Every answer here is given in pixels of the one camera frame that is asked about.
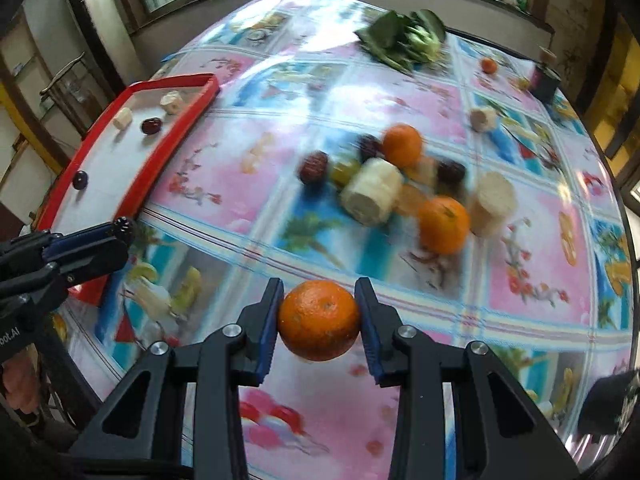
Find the left hand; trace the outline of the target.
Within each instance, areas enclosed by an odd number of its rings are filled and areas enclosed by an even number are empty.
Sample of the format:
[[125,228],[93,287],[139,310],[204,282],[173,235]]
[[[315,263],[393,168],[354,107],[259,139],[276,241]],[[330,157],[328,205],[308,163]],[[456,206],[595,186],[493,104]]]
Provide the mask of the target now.
[[2,384],[12,410],[32,414],[40,403],[38,353],[33,344],[2,364]]

